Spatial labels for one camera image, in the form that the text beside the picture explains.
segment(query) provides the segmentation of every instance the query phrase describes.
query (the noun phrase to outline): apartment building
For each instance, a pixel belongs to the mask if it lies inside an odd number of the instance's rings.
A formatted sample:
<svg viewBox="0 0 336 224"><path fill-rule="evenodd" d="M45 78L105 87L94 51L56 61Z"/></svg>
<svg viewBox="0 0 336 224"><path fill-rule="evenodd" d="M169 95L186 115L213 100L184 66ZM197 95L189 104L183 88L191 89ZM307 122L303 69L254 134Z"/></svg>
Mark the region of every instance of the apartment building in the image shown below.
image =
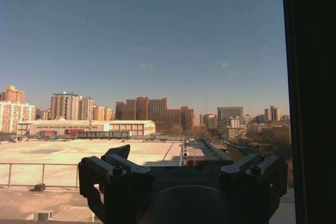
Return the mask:
<svg viewBox="0 0 336 224"><path fill-rule="evenodd" d="M63 92L53 94L51 97L50 119L63 117L66 120L78 119L79 96L73 93Z"/></svg>
<svg viewBox="0 0 336 224"><path fill-rule="evenodd" d="M92 118L93 100L80 96L78 101L78 120L92 120Z"/></svg>
<svg viewBox="0 0 336 224"><path fill-rule="evenodd" d="M15 133L18 122L35 120L36 108L33 105L0 102L0 132Z"/></svg>
<svg viewBox="0 0 336 224"><path fill-rule="evenodd" d="M151 120L158 131L166 131L174 124L180 125L184 130L194 127L194 110L187 106L180 109L168 109L167 98L149 99L137 97L136 99L117 102L116 117L120 120Z"/></svg>
<svg viewBox="0 0 336 224"><path fill-rule="evenodd" d="M5 91L0 93L0 101L24 104L25 92L15 89L15 86L6 86Z"/></svg>
<svg viewBox="0 0 336 224"><path fill-rule="evenodd" d="M104 121L105 120L105 108L104 107L94 107L93 108L93 120Z"/></svg>
<svg viewBox="0 0 336 224"><path fill-rule="evenodd" d="M105 108L105 111L104 111L104 120L105 121L112 120L112 109L111 108Z"/></svg>

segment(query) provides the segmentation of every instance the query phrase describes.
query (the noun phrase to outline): metal railing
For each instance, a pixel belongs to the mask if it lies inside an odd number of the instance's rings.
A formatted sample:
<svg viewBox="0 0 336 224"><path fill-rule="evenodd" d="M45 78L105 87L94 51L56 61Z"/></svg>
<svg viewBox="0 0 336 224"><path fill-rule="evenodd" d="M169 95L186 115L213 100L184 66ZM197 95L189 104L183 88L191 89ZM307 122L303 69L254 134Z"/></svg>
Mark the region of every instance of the metal railing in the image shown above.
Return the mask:
<svg viewBox="0 0 336 224"><path fill-rule="evenodd" d="M0 186L7 186L7 188L10 188L11 186L24 186L24 187L34 187L34 185L30 184L11 184L11 177L12 177L12 166L13 165L41 165L42 166L42 180L41 183L44 183L44 174L45 174L45 167L46 165L58 165L58 166L75 166L76 167L76 185L49 185L46 184L46 187L59 187L59 188L75 188L75 190L78 190L78 165L77 164L50 164L50 163L0 163L0 165L9 165L9 171L8 171L8 184L0 184Z"/></svg>

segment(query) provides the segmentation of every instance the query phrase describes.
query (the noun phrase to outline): concrete surface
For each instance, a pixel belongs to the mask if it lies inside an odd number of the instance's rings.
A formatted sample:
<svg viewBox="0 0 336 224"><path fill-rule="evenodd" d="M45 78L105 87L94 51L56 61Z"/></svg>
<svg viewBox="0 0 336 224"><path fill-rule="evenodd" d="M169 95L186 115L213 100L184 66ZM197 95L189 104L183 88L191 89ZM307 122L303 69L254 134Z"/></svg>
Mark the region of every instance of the concrete surface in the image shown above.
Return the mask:
<svg viewBox="0 0 336 224"><path fill-rule="evenodd" d="M131 145L129 160L139 165L178 166L181 142L142 143L142 140L73 140L17 142L0 145L0 163L78 164L83 157L102 156L109 148ZM0 184L8 184L9 165L0 165ZM34 185L42 179L42 165L13 165L11 184ZM76 166L46 166L46 185L76 185Z"/></svg>
<svg viewBox="0 0 336 224"><path fill-rule="evenodd" d="M69 142L17 142L0 145L0 162L77 164L83 157L103 155L109 148L131 145L129 160L142 165L178 166L181 142L145 142L131 140L74 140ZM194 155L202 152L192 150ZM13 165L12 184L36 184L41 181L41 165ZM8 165L0 165L0 184L8 183ZM46 166L47 185L75 185L76 167ZM47 189L42 193L24 189L0 189L1 219L31 219L35 211L53 210L53 220L89 221L92 212L86 199L74 189ZM293 190L289 189L279 209L270 219L271 224L295 223Z"/></svg>

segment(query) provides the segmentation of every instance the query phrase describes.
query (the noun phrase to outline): brick building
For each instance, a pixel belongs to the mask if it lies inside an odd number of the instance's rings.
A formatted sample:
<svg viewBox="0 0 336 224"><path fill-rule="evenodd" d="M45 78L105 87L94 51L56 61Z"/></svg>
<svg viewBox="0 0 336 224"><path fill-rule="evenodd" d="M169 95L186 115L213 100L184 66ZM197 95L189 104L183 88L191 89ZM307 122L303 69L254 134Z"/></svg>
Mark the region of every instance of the brick building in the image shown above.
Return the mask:
<svg viewBox="0 0 336 224"><path fill-rule="evenodd" d="M194 127L194 110L186 107L168 109L167 98L150 100L148 97L116 102L117 120L151 120L158 131L166 131L173 125L180 125L184 130Z"/></svg>

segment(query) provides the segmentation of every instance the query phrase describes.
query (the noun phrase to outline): high-rise building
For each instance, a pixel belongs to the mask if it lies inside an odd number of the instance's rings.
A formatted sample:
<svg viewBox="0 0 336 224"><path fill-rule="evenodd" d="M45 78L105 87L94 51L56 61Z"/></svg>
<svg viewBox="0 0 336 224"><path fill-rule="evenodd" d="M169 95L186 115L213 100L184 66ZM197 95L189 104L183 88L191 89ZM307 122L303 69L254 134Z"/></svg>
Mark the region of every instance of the high-rise building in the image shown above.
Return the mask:
<svg viewBox="0 0 336 224"><path fill-rule="evenodd" d="M116 114L115 114L114 118L116 120L122 120L122 114L125 111L125 103L123 103L123 102L116 102L115 103L115 107L116 107Z"/></svg>
<svg viewBox="0 0 336 224"><path fill-rule="evenodd" d="M217 107L218 119L229 118L230 116L238 116L240 124L244 124L243 107Z"/></svg>
<svg viewBox="0 0 336 224"><path fill-rule="evenodd" d="M271 121L276 119L276 114L275 114L275 107L271 106L270 108L270 114L271 114Z"/></svg>
<svg viewBox="0 0 336 224"><path fill-rule="evenodd" d="M251 120L252 120L252 118L251 118L251 116L249 114L246 114L244 116L244 124L245 125L249 124L251 122Z"/></svg>
<svg viewBox="0 0 336 224"><path fill-rule="evenodd" d="M280 109L279 108L274 109L274 120L280 121Z"/></svg>
<svg viewBox="0 0 336 224"><path fill-rule="evenodd" d="M78 101L78 120L92 120L92 118L93 100L80 96Z"/></svg>
<svg viewBox="0 0 336 224"><path fill-rule="evenodd" d="M112 109L106 107L105 112L104 112L104 120L105 121L110 121L112 120Z"/></svg>
<svg viewBox="0 0 336 224"><path fill-rule="evenodd" d="M289 115L282 115L281 116L281 120L289 120L289 119L290 119Z"/></svg>
<svg viewBox="0 0 336 224"><path fill-rule="evenodd" d="M266 122L271 121L271 110L265 109L265 120Z"/></svg>
<svg viewBox="0 0 336 224"><path fill-rule="evenodd" d="M137 100L136 99L127 99L125 110L122 113L123 120L136 120L136 107L137 107Z"/></svg>
<svg viewBox="0 0 336 224"><path fill-rule="evenodd" d="M18 122L35 120L36 108L19 102L0 102L0 132L16 132Z"/></svg>
<svg viewBox="0 0 336 224"><path fill-rule="evenodd" d="M181 126L181 119L182 119L181 110L167 109L162 114L160 114L157 124L161 131L167 131L170 128L172 128L174 125Z"/></svg>
<svg viewBox="0 0 336 224"><path fill-rule="evenodd" d="M155 123L157 131L165 131L173 124L181 125L181 112L168 111L167 98L149 100L148 117Z"/></svg>
<svg viewBox="0 0 336 224"><path fill-rule="evenodd" d="M41 120L42 119L42 110L36 108L35 110L35 120Z"/></svg>
<svg viewBox="0 0 336 224"><path fill-rule="evenodd" d="M190 131L194 128L194 110L188 106L181 107L181 126L184 131Z"/></svg>
<svg viewBox="0 0 336 224"><path fill-rule="evenodd" d="M66 120L78 119L78 104L79 97L77 94L67 94L66 92L60 94L53 94L51 97L51 113L52 120L63 117Z"/></svg>
<svg viewBox="0 0 336 224"><path fill-rule="evenodd" d="M208 112L203 116L203 123L207 128L214 129L217 125L217 116L213 112Z"/></svg>
<svg viewBox="0 0 336 224"><path fill-rule="evenodd" d="M194 110L181 107L178 110L167 108L167 98L150 100L148 97L117 102L117 120L151 120L155 123L158 131L166 131L177 124L183 129L189 130L194 127Z"/></svg>
<svg viewBox="0 0 336 224"><path fill-rule="evenodd" d="M42 120L50 120L50 114L51 114L51 110L50 109L43 110L42 111L41 119Z"/></svg>
<svg viewBox="0 0 336 224"><path fill-rule="evenodd" d="M137 107L137 120L148 120L148 97L137 97L136 98L136 107Z"/></svg>
<svg viewBox="0 0 336 224"><path fill-rule="evenodd" d="M15 89L15 86L6 86L5 91L0 93L0 101L24 104L25 92Z"/></svg>
<svg viewBox="0 0 336 224"><path fill-rule="evenodd" d="M270 109L265 109L265 120L268 121L280 121L280 109L273 105Z"/></svg>
<svg viewBox="0 0 336 224"><path fill-rule="evenodd" d="M105 120L105 108L104 107L94 107L93 108L93 120L104 121Z"/></svg>
<svg viewBox="0 0 336 224"><path fill-rule="evenodd" d="M200 122L199 124L200 124L200 125L203 124L203 115L200 115L199 120L200 120L200 121L199 121L199 122Z"/></svg>

